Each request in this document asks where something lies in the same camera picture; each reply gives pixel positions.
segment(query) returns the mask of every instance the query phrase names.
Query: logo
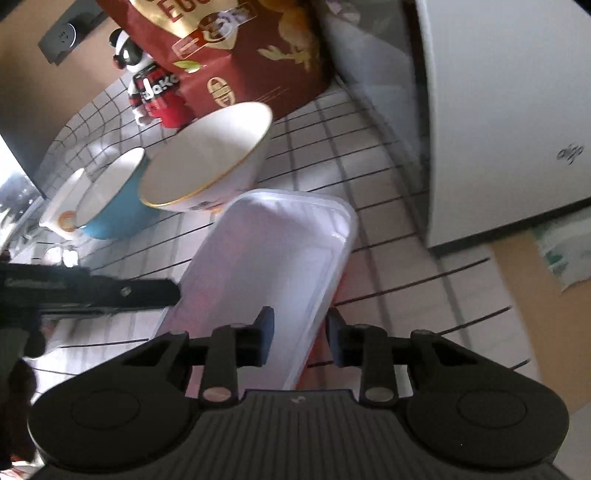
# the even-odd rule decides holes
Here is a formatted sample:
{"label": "logo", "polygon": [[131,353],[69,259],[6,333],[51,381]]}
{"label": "logo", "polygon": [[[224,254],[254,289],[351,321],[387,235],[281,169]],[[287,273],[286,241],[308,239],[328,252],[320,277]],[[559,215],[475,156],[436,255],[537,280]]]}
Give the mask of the logo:
{"label": "logo", "polygon": [[153,85],[150,84],[148,79],[144,79],[144,91],[142,97],[145,101],[149,101],[158,95],[162,95],[170,87],[175,86],[178,83],[178,78],[174,74],[166,75],[161,79],[158,79]]}
{"label": "logo", "polygon": [[236,103],[233,90],[223,78],[210,78],[207,81],[207,91],[212,94],[213,100],[221,107],[231,106]]}
{"label": "logo", "polygon": [[572,165],[576,158],[585,150],[584,145],[570,144],[556,155],[556,160],[565,160],[569,165]]}

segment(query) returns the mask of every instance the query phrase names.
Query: brown wall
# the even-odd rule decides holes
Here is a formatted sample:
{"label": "brown wall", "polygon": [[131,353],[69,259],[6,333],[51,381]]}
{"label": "brown wall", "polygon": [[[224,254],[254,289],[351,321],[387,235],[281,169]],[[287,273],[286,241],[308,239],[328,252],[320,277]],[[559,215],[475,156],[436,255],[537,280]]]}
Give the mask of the brown wall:
{"label": "brown wall", "polygon": [[591,281],[561,291],[528,233],[492,244],[525,322],[542,381],[575,412],[591,402]]}
{"label": "brown wall", "polygon": [[121,72],[108,18],[61,65],[37,43],[73,0],[24,0],[0,22],[0,135],[31,174],[67,121]]}

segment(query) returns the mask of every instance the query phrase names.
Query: white plastic container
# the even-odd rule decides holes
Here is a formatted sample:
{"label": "white plastic container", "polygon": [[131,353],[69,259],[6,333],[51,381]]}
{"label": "white plastic container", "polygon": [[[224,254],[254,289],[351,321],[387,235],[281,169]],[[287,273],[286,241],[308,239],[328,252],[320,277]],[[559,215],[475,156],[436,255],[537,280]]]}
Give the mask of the white plastic container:
{"label": "white plastic container", "polygon": [[[335,197],[252,190],[236,198],[197,251],[181,281],[183,296],[157,334],[211,335],[275,310],[267,364],[238,371],[246,388],[292,389],[300,377],[357,236],[357,215]],[[187,395],[196,397],[193,369]]]}

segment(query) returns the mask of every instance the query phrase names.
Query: blue bowl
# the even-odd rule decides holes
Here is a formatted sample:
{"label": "blue bowl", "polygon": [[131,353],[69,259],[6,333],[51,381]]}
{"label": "blue bowl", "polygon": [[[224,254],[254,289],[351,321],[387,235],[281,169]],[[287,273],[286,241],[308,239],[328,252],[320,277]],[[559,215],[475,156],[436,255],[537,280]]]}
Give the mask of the blue bowl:
{"label": "blue bowl", "polygon": [[130,237],[148,226],[159,211],[138,197],[139,181],[148,167],[143,148],[121,155],[99,176],[76,209],[76,225],[102,240]]}

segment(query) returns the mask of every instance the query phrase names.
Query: red snack bag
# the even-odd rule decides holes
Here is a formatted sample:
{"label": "red snack bag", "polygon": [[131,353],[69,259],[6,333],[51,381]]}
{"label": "red snack bag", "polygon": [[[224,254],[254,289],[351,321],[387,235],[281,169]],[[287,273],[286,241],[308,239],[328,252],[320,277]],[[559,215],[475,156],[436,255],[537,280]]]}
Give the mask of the red snack bag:
{"label": "red snack bag", "polygon": [[98,0],[143,50],[180,79],[201,117],[237,102],[275,118],[324,91],[330,72],[296,0]]}

